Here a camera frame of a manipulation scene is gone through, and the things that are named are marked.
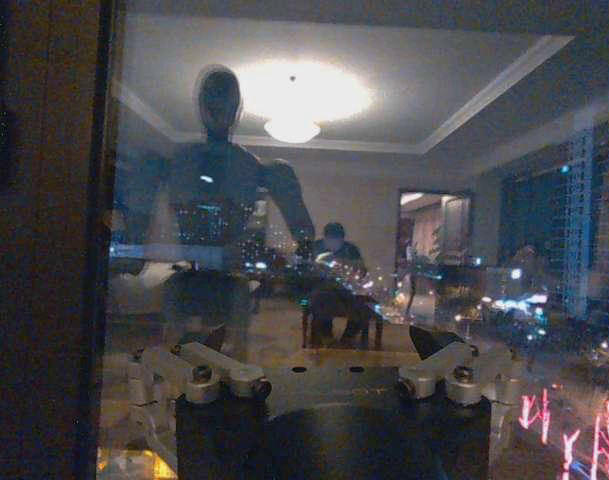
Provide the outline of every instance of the pink neon light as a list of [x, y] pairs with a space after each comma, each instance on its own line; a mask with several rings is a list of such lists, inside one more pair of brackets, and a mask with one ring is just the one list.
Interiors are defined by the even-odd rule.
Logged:
[[542, 419], [542, 443], [546, 445], [548, 442], [548, 427], [551, 424], [551, 411], [548, 409], [548, 392], [546, 389], [542, 391], [542, 410], [540, 412]]
[[593, 463], [591, 464], [591, 480], [597, 480], [597, 466], [600, 455], [600, 422], [602, 416], [595, 417], [595, 430], [593, 431]]
[[[604, 423], [606, 424], [606, 433], [601, 430], [602, 415], [597, 414], [595, 418], [595, 432], [593, 437], [593, 464], [591, 465], [591, 480], [597, 480], [597, 468], [599, 467], [599, 456], [604, 455], [608, 461], [608, 478], [609, 478], [609, 401], [606, 402], [606, 412], [604, 414]], [[600, 448], [600, 441], [604, 442], [606, 448]]]
[[564, 469], [562, 471], [562, 480], [569, 480], [569, 470], [571, 468], [571, 463], [573, 463], [573, 444], [579, 436], [579, 430], [575, 430], [575, 433], [570, 437], [566, 434], [562, 435], [562, 440], [564, 440]]
[[522, 395], [522, 415], [519, 418], [520, 425], [528, 430], [528, 427], [537, 420], [540, 416], [539, 409], [533, 417], [530, 417], [531, 409], [535, 406], [535, 402], [537, 401], [537, 397], [535, 395], [528, 396]]

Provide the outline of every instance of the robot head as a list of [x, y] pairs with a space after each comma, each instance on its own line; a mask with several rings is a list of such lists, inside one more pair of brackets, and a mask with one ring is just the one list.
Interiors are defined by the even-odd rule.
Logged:
[[209, 67], [195, 82], [193, 102], [210, 140], [227, 140], [241, 113], [240, 85], [226, 67]]
[[337, 252], [344, 245], [344, 236], [341, 223], [329, 223], [324, 227], [324, 246], [331, 252]]

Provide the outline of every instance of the screw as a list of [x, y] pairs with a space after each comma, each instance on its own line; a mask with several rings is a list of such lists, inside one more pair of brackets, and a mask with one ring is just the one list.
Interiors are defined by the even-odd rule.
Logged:
[[473, 381], [473, 369], [459, 365], [453, 369], [455, 380], [462, 383], [471, 383]]
[[395, 390], [402, 400], [412, 400], [415, 398], [415, 386], [408, 380], [398, 379]]
[[265, 400], [271, 394], [273, 386], [266, 377], [258, 378], [251, 384], [251, 392], [256, 400]]
[[142, 360], [142, 353], [143, 352], [144, 352], [143, 348], [135, 350], [135, 353], [133, 353], [133, 360], [135, 360], [136, 362], [139, 362], [140, 360]]
[[213, 376], [213, 370], [208, 365], [199, 365], [193, 369], [193, 381], [195, 383], [206, 383]]

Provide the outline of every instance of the crown molding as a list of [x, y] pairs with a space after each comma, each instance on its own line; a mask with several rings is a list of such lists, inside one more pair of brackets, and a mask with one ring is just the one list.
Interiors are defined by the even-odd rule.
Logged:
[[[235, 135], [233, 140], [241, 145], [248, 146], [424, 155], [552, 57], [572, 39], [573, 37], [570, 36], [551, 35], [545, 35], [538, 39], [513, 63], [493, 78], [489, 84], [419, 143], [361, 142], [316, 138], [307, 143], [291, 144], [280, 142], [269, 136], [259, 135]], [[111, 82], [111, 95], [173, 143], [195, 142], [204, 139], [202, 132], [176, 130], [150, 105], [117, 79], [113, 79]]]

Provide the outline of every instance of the ceiling light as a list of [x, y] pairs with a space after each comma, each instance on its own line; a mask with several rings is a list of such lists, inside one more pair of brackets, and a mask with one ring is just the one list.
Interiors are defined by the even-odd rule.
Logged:
[[306, 120], [269, 120], [264, 125], [268, 134], [286, 143], [306, 143], [320, 133], [320, 127]]
[[235, 69], [244, 111], [264, 117], [329, 122], [371, 104], [370, 92], [343, 69], [319, 62], [263, 62]]
[[400, 200], [400, 205], [406, 205], [408, 202], [412, 202], [424, 196], [423, 193], [403, 193]]

